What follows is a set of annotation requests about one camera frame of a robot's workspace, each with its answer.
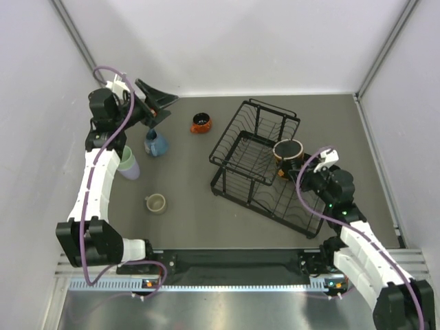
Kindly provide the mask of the blue ceramic mug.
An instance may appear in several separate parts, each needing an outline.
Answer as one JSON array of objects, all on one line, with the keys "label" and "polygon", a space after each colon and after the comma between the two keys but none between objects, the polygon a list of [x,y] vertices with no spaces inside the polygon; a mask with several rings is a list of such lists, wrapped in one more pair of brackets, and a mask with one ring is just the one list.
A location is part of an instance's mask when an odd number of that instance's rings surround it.
[{"label": "blue ceramic mug", "polygon": [[144,148],[151,157],[159,157],[168,151],[168,142],[155,129],[150,129],[144,140]]}]

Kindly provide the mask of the black patterned mug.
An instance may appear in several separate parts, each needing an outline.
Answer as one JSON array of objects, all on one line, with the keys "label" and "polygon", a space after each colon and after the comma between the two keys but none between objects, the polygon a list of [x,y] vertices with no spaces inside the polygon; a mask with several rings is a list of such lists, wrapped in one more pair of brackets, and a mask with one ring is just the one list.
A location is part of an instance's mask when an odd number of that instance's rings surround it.
[{"label": "black patterned mug", "polygon": [[272,149],[278,176],[292,180],[292,175],[298,172],[304,163],[304,147],[298,140],[284,139],[277,142]]}]

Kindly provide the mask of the orange patterned teapot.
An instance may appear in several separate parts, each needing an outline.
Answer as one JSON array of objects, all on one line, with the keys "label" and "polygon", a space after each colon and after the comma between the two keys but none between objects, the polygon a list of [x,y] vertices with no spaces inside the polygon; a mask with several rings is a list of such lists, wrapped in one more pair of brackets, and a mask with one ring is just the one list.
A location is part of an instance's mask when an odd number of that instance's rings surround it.
[{"label": "orange patterned teapot", "polygon": [[207,113],[197,113],[193,116],[191,133],[207,133],[212,128],[212,119]]}]

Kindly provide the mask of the lavender plastic cup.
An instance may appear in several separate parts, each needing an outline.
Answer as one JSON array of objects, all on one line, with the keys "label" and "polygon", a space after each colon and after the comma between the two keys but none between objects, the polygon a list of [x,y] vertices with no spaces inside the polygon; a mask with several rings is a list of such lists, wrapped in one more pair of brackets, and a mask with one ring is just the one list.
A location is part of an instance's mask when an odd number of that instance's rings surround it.
[{"label": "lavender plastic cup", "polygon": [[137,180],[140,177],[140,167],[135,158],[128,159],[125,162],[120,162],[118,172],[129,180]]}]

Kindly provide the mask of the beige ceramic mug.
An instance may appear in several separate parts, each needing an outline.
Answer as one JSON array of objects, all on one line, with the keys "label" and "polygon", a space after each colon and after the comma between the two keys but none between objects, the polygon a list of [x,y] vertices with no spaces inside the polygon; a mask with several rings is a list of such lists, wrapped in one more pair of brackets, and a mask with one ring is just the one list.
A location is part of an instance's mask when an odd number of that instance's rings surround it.
[{"label": "beige ceramic mug", "polygon": [[155,215],[161,215],[167,210],[165,196],[155,193],[144,198],[147,209]]}]

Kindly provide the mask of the green plastic cup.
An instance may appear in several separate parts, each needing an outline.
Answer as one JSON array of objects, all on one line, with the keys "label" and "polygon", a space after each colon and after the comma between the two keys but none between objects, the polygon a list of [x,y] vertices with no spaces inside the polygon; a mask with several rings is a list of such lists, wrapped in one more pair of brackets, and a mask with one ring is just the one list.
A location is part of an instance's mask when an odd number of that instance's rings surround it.
[{"label": "green plastic cup", "polygon": [[129,146],[125,146],[118,166],[119,171],[127,171],[135,165],[135,156]]}]

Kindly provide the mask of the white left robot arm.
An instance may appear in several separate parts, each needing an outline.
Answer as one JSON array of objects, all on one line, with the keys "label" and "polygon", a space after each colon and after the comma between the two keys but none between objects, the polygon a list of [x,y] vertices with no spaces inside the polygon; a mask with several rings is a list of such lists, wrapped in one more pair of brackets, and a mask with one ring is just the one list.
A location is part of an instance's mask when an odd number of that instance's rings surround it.
[{"label": "white left robot arm", "polygon": [[73,267],[131,262],[141,273],[155,267],[151,244],[125,239],[108,217],[111,187],[127,142],[125,131],[137,123],[152,129],[171,113],[178,96],[157,90],[137,79],[142,97],[131,94],[115,78],[88,95],[92,117],[85,140],[85,169],[78,196],[65,222],[56,226],[56,238]]}]

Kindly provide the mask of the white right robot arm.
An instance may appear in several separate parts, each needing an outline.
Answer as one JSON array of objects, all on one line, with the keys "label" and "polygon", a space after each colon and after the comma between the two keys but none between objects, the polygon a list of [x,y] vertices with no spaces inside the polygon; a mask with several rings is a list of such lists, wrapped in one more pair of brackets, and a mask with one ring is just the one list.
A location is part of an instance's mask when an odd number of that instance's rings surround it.
[{"label": "white right robot arm", "polygon": [[372,311],[376,329],[436,329],[435,295],[426,280],[411,276],[373,233],[354,202],[352,174],[333,166],[320,172],[291,170],[296,192],[313,192],[325,207],[319,215],[336,233],[321,247],[328,272],[346,275]]}]

